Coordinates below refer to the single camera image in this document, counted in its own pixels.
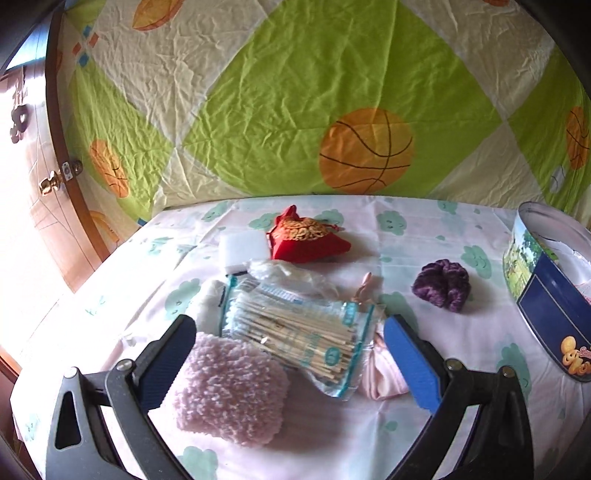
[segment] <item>fluffy pink towel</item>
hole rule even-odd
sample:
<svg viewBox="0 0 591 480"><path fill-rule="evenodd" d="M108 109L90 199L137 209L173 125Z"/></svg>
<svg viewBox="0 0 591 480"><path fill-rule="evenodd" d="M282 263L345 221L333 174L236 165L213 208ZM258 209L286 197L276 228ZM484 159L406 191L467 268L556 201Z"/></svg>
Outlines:
<svg viewBox="0 0 591 480"><path fill-rule="evenodd" d="M171 403L181 430L259 446L281 428L288 387L281 365L255 346L200 332Z"/></svg>
<svg viewBox="0 0 591 480"><path fill-rule="evenodd" d="M359 389L371 400L384 400L408 392L408 385L383 339L384 325L378 323L374 347L364 365Z"/></svg>

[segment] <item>cotton swab package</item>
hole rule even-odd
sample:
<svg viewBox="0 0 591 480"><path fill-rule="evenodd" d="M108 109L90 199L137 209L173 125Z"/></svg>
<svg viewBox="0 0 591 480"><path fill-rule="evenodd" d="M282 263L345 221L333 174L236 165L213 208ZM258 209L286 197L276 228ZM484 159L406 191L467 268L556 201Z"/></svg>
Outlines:
<svg viewBox="0 0 591 480"><path fill-rule="evenodd" d="M224 335L303 370L327 395L348 398L359 384L381 309L357 302L309 300L292 291L230 279Z"/></svg>

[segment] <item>pink fuzzy cloth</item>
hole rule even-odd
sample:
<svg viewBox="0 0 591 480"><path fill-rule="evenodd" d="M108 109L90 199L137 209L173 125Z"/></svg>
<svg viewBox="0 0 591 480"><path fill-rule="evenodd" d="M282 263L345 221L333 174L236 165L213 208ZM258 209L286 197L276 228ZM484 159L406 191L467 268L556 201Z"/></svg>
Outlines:
<svg viewBox="0 0 591 480"><path fill-rule="evenodd" d="M255 346L199 332L171 393L177 426L244 446L279 432L289 380Z"/></svg>

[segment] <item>wooden door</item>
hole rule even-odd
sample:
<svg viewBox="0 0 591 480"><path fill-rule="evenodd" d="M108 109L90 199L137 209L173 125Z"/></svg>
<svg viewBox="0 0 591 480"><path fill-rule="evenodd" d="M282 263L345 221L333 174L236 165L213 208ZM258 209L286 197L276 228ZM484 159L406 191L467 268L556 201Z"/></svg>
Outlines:
<svg viewBox="0 0 591 480"><path fill-rule="evenodd" d="M60 19L57 15L52 20L54 38L49 39L48 56L39 52L38 60L9 73L3 82L4 88L15 90L15 106L26 106L27 127L18 134L17 146L22 146L18 161L28 172L30 215L66 284L76 291L109 251L90 217L63 137L56 86ZM54 188L42 194L40 184L52 178Z"/></svg>

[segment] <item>patterned fabric sheet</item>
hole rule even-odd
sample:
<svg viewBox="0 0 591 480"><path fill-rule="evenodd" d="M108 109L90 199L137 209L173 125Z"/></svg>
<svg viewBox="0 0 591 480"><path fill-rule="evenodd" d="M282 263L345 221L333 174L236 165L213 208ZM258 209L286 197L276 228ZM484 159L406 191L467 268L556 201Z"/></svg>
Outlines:
<svg viewBox="0 0 591 480"><path fill-rule="evenodd" d="M352 250L307 265L326 274L350 296L371 271L373 298L401 313L445 358L469 368L496 371L511 365L519 376L534 441L538 473L548 472L568 449L589 410L591 386L564 375L529 331L502 273L514 211L455 202L372 196L303 196L243 199L166 210L101 266L76 294L73 319L55 355L25 367L12 396L18 428L44 472L45 449L61 375L72 364L83 372L135 358L124 347L125 329L157 338L184 312L204 281L223 278L217 245L222 232L268 229L295 204L298 212L344 228ZM421 267L448 258L470 274L472 293L461 314L412 295ZM373 402L355 394L340 402L295 375L284 425L266 447L248 449L202 434L181 432L166 405L150 417L171 450L200 480L381 480L411 446L428 414L412 396ZM476 410L471 408L438 476L454 466ZM126 467L143 475L113 415L106 419Z"/></svg>
<svg viewBox="0 0 591 480"><path fill-rule="evenodd" d="M111 250L165 207L252 196L536 200L591 219L589 98L514 0L80 0L59 58L67 146Z"/></svg>

